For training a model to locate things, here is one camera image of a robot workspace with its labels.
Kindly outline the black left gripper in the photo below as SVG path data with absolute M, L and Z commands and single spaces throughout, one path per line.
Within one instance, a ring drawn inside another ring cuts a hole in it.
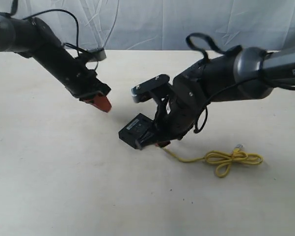
M 80 101 L 102 112 L 108 113 L 111 110 L 112 105 L 106 96 L 111 88 L 97 78 L 94 69 L 89 69 L 83 63 L 65 63 L 63 69 L 63 85 L 75 98 L 80 98 Z

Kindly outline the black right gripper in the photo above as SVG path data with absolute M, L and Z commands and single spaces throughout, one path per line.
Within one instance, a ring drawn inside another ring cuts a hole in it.
M 182 139 L 193 127 L 199 102 L 205 98 L 200 85 L 170 85 L 169 95 L 153 99 L 157 104 L 153 120 L 155 144 L 166 147 L 171 140 Z

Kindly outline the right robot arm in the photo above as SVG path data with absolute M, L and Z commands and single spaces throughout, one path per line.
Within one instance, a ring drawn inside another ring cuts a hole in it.
M 200 131 L 197 120 L 212 102 L 256 100 L 274 88 L 295 89 L 295 48 L 270 53 L 250 47 L 199 60 L 173 80 L 160 74 L 132 89 L 136 103 L 153 99 L 157 111 L 137 149 L 182 139 Z

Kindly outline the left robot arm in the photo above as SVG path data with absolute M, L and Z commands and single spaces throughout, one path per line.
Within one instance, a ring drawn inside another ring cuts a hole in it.
M 21 20 L 0 13 L 0 52 L 13 52 L 35 59 L 74 98 L 106 113 L 111 110 L 107 98 L 111 88 L 97 78 L 95 69 L 86 66 L 88 62 L 104 60 L 104 49 L 78 49 L 80 55 L 73 57 L 40 18 Z

